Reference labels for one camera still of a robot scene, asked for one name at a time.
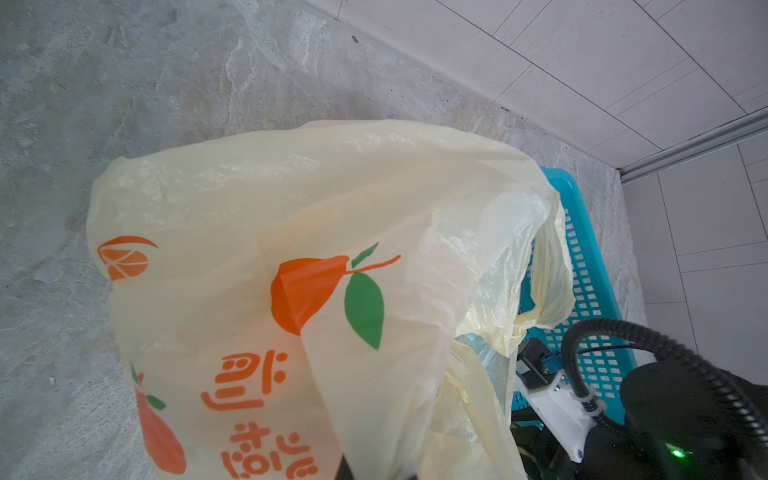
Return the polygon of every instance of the blue connector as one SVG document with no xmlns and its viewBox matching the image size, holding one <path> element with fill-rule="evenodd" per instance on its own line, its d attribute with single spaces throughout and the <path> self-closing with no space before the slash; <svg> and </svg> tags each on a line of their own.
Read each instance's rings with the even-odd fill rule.
<svg viewBox="0 0 768 480">
<path fill-rule="evenodd" d="M 562 370 L 563 362 L 560 352 L 552 352 L 549 355 L 543 356 L 541 358 L 541 366 L 547 370 L 546 373 L 557 373 Z"/>
</svg>

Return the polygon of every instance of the orange logo print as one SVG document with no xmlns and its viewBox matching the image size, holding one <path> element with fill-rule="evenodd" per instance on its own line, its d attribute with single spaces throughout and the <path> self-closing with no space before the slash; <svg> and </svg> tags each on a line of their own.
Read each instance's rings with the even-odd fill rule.
<svg viewBox="0 0 768 480">
<path fill-rule="evenodd" d="M 159 248 L 146 238 L 133 235 L 113 238 L 101 244 L 98 248 L 98 256 L 107 266 L 109 280 L 114 282 L 128 276 L 138 276 L 147 269 L 149 261 L 147 256 L 131 247 L 137 244 Z"/>
<path fill-rule="evenodd" d="M 147 453 L 157 467 L 163 472 L 181 475 L 187 470 L 187 460 L 184 457 L 184 449 L 176 440 L 176 435 L 168 428 L 155 410 L 163 410 L 166 405 L 158 397 L 145 395 L 141 388 L 144 374 L 136 375 L 134 366 L 131 365 L 131 375 L 136 382 L 136 405 L 139 411 L 139 423 L 141 433 L 144 434 L 144 446 Z"/>
<path fill-rule="evenodd" d="M 354 269 L 379 244 L 361 252 L 350 263 Z M 383 263 L 347 270 L 349 257 L 297 258 L 280 264 L 272 282 L 272 316 L 288 333 L 299 335 L 306 322 L 333 295 L 342 277 L 352 275 L 344 296 L 346 319 L 355 332 L 374 349 L 379 349 L 384 325 L 384 297 L 373 279 L 364 272 L 391 265 L 400 255 Z"/>
<path fill-rule="evenodd" d="M 232 478 L 250 478 L 251 475 L 264 475 L 270 469 L 275 472 L 283 470 L 283 461 L 276 450 L 272 450 L 269 458 L 258 453 L 261 450 L 262 439 L 268 437 L 272 430 L 261 429 L 255 422 L 248 422 L 248 425 L 238 423 L 235 425 L 237 433 L 230 437 L 230 442 L 239 443 L 240 451 L 230 454 L 221 452 L 221 462 L 224 468 L 230 473 Z M 299 434 L 294 432 L 288 435 L 288 442 L 282 435 L 276 437 L 277 450 L 284 455 L 302 455 L 310 452 L 308 445 L 296 445 L 301 440 Z M 242 462 L 241 468 L 245 471 L 238 473 L 237 463 Z M 293 461 L 286 467 L 286 478 L 294 480 L 296 477 L 304 478 L 308 475 L 315 475 L 317 467 L 314 465 L 315 459 L 312 457 L 300 458 Z"/>
<path fill-rule="evenodd" d="M 221 359 L 223 364 L 221 369 L 224 371 L 216 375 L 214 380 L 217 384 L 242 382 L 250 378 L 261 363 L 261 357 L 254 353 L 238 353 L 236 355 L 225 356 Z M 272 373 L 276 362 L 285 362 L 288 360 L 287 353 L 275 353 L 269 350 L 264 356 L 264 364 L 261 368 L 261 392 L 269 395 L 272 392 L 272 381 L 283 383 L 286 379 L 286 373 L 283 370 L 277 370 Z M 218 389 L 211 398 L 210 393 L 203 392 L 200 397 L 206 407 L 219 412 L 227 410 L 258 409 L 264 406 L 262 399 L 240 399 L 245 396 L 245 386 L 226 386 Z"/>
</svg>

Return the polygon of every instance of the cream plastic bag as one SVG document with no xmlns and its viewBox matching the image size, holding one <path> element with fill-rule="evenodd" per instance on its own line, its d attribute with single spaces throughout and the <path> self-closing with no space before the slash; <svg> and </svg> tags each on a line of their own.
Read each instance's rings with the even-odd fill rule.
<svg viewBox="0 0 768 480">
<path fill-rule="evenodd" d="M 558 208 L 522 152 L 404 121 L 113 162 L 88 246 L 158 475 L 414 475 L 457 326 L 508 350 L 535 236 L 524 324 L 568 302 Z"/>
<path fill-rule="evenodd" d="M 482 362 L 469 346 L 454 341 L 419 479 L 463 478 L 525 480 L 527 475 Z"/>
</svg>

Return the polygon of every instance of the metal baseboard strip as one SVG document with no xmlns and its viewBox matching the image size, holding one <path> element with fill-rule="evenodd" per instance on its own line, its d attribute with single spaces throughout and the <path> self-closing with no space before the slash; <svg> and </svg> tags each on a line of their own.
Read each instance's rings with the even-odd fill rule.
<svg viewBox="0 0 768 480">
<path fill-rule="evenodd" d="M 691 138 L 665 151 L 637 161 L 628 167 L 620 168 L 621 184 L 629 184 L 765 132 L 768 132 L 768 108 L 738 118 L 710 130 L 706 134 Z"/>
</svg>

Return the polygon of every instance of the gray marble floor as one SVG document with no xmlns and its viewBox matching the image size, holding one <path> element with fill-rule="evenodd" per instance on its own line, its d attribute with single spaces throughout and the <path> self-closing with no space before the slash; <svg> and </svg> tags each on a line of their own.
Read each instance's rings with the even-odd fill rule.
<svg viewBox="0 0 768 480">
<path fill-rule="evenodd" d="M 581 186 L 626 319 L 645 323 L 617 172 L 279 0 L 5 2 L 0 19 L 0 475 L 153 478 L 85 249 L 115 157 L 316 119 L 504 141 Z"/>
</svg>

